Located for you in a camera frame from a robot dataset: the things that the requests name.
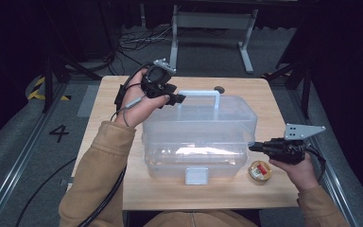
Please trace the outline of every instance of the tan jacket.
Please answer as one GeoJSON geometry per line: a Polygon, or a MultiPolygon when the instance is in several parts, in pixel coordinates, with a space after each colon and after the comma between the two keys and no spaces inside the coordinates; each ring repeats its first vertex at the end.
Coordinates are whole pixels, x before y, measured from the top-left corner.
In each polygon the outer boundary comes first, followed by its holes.
{"type": "MultiPolygon", "coordinates": [[[[78,226],[104,200],[127,163],[135,129],[102,122],[98,134],[78,164],[73,186],[60,202],[60,226],[78,226]]],[[[299,193],[306,226],[349,226],[320,187],[299,193]]],[[[123,185],[91,226],[123,226],[123,185]]],[[[195,213],[163,212],[147,227],[157,226],[255,226],[228,210],[195,213]]]]}

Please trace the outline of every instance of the white handle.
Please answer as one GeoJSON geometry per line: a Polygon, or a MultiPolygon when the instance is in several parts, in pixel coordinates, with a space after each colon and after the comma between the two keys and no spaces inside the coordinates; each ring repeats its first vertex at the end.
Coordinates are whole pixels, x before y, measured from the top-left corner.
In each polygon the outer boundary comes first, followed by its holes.
{"type": "Polygon", "coordinates": [[[215,90],[181,90],[181,91],[179,91],[179,94],[184,95],[184,96],[214,96],[215,97],[214,108],[219,109],[219,100],[220,100],[219,91],[215,91],[215,90]]]}

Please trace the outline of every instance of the wooden table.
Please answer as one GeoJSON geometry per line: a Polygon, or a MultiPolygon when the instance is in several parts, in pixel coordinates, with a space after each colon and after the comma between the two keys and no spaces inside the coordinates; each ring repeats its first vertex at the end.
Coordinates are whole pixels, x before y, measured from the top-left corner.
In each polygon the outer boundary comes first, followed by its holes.
{"type": "MultiPolygon", "coordinates": [[[[115,111],[113,104],[119,85],[127,77],[107,76],[100,84],[90,120],[78,153],[73,176],[82,155],[96,136],[102,121],[115,111]]],[[[264,79],[173,77],[178,90],[225,89],[224,95],[242,96],[258,116],[256,141],[281,137],[285,122],[269,85],[264,79]]],[[[210,178],[206,185],[186,185],[184,179],[155,179],[149,176],[141,141],[142,125],[137,126],[124,179],[124,210],[239,209],[297,206],[297,189],[284,171],[272,167],[266,183],[251,178],[248,168],[253,161],[268,161],[267,155],[249,151],[249,160],[232,178],[210,178]]]]}

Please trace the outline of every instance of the hand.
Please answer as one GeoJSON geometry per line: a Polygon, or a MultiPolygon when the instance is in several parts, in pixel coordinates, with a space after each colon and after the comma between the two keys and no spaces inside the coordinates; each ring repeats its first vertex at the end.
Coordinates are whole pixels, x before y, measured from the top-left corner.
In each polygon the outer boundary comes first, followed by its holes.
{"type": "Polygon", "coordinates": [[[318,186],[318,181],[314,174],[314,168],[312,166],[311,157],[308,153],[305,153],[305,158],[296,165],[279,162],[269,159],[269,162],[274,166],[277,166],[287,173],[291,182],[296,185],[299,192],[318,186]]]}
{"type": "Polygon", "coordinates": [[[129,125],[129,127],[135,128],[137,125],[145,121],[155,109],[164,106],[164,104],[166,104],[166,102],[169,100],[169,96],[148,98],[141,89],[141,85],[131,86],[133,84],[141,83],[143,75],[146,72],[146,69],[142,69],[132,78],[128,85],[129,89],[127,90],[125,97],[123,98],[121,109],[136,98],[142,97],[143,99],[135,106],[120,111],[117,114],[117,117],[114,119],[114,122],[126,126],[129,125]]]}

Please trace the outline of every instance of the clear plastic container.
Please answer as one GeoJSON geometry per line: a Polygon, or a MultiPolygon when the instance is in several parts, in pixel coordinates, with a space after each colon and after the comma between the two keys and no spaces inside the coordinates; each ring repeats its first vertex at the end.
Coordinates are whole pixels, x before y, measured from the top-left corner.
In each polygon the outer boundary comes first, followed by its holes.
{"type": "Polygon", "coordinates": [[[185,177],[193,184],[200,184],[202,174],[234,176],[248,161],[248,146],[255,142],[256,114],[240,96],[213,91],[179,94],[186,94],[182,104],[163,106],[143,123],[149,174],[185,177]]]}

